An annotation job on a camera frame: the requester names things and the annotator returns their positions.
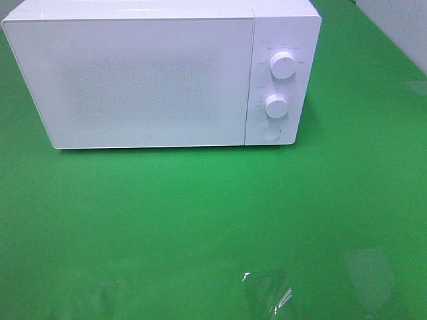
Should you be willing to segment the round white door button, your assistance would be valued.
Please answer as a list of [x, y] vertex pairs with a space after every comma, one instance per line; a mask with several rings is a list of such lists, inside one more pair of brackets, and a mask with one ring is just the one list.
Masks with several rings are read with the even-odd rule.
[[263, 128], [262, 138], [266, 141], [277, 141], [280, 138], [281, 129], [276, 125]]

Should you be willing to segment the white microwave knob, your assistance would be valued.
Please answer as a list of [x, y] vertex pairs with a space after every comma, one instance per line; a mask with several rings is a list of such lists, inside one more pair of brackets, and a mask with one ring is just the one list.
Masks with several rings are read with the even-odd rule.
[[266, 115], [272, 119], [279, 119], [287, 115], [289, 111], [289, 101], [284, 95], [273, 94], [265, 100]]
[[270, 71], [276, 79], [287, 79], [296, 72], [297, 61], [290, 51], [275, 53], [270, 59]]

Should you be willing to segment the white microwave door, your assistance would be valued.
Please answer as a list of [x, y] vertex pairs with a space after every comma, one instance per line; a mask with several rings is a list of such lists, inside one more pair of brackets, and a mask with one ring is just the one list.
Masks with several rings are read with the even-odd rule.
[[243, 145], [253, 19], [7, 21], [54, 148]]

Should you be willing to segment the green table mat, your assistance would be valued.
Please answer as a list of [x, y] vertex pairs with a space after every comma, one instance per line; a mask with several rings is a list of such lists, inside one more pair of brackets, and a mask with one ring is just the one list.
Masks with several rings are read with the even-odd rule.
[[297, 141], [58, 151], [1, 39], [2, 319], [425, 319], [426, 77], [354, 1]]

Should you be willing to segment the white microwave oven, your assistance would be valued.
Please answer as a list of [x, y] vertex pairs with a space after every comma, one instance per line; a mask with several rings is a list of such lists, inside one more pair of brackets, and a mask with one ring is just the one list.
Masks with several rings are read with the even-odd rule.
[[[7, 21], [249, 18], [254, 24], [243, 145], [290, 145], [296, 140], [322, 24], [309, 1], [24, 1], [1, 25], [5, 32]], [[270, 71], [270, 59], [280, 51], [292, 52], [297, 61], [296, 72], [282, 80]], [[279, 119], [265, 111], [265, 100], [273, 94], [289, 101], [287, 115]], [[277, 141], [262, 138], [263, 128], [271, 125], [281, 129]]]

